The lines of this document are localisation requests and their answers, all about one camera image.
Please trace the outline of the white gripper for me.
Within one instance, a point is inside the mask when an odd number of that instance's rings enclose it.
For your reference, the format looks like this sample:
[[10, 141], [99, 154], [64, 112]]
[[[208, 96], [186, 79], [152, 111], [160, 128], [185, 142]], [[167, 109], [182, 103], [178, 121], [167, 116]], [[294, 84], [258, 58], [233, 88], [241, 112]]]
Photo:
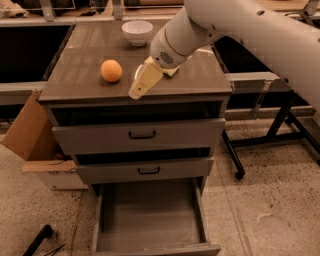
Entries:
[[137, 77], [129, 90], [129, 96], [135, 100], [145, 95], [161, 80], [162, 68], [173, 69], [186, 60], [186, 56], [177, 53], [168, 42], [165, 28], [161, 28], [153, 38], [150, 56], [152, 58], [147, 58], [138, 70]]

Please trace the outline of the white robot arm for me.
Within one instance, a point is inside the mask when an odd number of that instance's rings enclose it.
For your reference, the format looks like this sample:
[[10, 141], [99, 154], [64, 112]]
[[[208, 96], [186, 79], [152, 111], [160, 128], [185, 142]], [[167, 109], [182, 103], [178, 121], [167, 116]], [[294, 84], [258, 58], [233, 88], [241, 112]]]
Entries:
[[151, 61], [129, 96], [142, 97], [197, 49], [228, 36], [320, 112], [320, 30], [264, 8], [254, 0], [184, 0], [150, 45]]

